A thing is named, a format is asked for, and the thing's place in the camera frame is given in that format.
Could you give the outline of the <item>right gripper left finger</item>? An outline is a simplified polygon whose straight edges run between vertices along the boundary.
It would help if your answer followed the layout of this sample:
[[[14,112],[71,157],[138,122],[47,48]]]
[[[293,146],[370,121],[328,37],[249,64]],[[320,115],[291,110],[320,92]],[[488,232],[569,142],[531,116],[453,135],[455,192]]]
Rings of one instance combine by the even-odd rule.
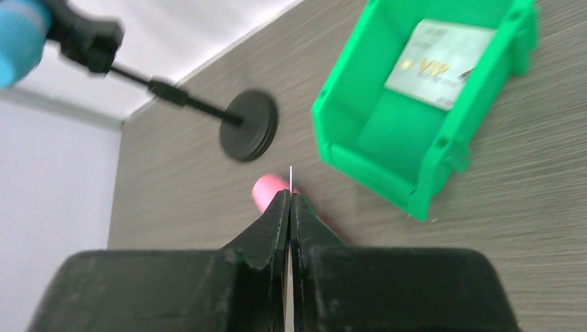
[[[215,250],[95,250],[58,268],[29,331],[283,331],[291,193]]]

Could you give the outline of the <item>white VIP card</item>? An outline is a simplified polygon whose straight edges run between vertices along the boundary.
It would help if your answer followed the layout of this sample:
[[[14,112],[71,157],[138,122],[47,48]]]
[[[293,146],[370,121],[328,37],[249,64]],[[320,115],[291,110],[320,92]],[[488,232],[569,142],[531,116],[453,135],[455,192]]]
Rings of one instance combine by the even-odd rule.
[[[495,29],[446,21],[420,21],[385,87],[450,111],[496,34]]]

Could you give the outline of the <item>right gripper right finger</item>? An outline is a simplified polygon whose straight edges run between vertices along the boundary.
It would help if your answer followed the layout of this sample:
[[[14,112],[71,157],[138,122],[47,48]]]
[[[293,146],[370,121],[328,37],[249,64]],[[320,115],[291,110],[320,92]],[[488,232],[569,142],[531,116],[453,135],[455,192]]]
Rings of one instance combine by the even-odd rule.
[[[466,248],[346,244],[291,197],[296,331],[519,331],[490,260]]]

